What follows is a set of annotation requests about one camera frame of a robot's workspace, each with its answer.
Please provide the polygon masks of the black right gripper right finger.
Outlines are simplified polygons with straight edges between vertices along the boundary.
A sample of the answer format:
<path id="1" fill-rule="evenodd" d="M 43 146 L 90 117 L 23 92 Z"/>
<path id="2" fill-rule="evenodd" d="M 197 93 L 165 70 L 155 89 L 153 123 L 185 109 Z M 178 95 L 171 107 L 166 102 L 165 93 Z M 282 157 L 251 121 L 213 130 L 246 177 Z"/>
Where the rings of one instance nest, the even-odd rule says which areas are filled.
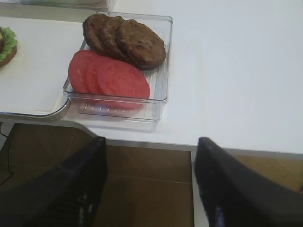
<path id="1" fill-rule="evenodd" d="M 233 158 L 210 138 L 198 140 L 195 176 L 211 227 L 301 227 L 303 196 Z"/>

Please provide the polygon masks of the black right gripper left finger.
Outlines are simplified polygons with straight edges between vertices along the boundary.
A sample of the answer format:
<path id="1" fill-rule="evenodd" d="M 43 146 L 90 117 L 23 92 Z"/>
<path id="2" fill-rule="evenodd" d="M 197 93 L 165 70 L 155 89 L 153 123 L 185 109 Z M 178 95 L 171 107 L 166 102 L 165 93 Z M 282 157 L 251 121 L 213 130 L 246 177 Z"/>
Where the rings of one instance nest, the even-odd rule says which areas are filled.
<path id="1" fill-rule="evenodd" d="M 0 225 L 90 227 L 106 180 L 106 139 L 95 137 L 44 174 L 1 192 Z"/>

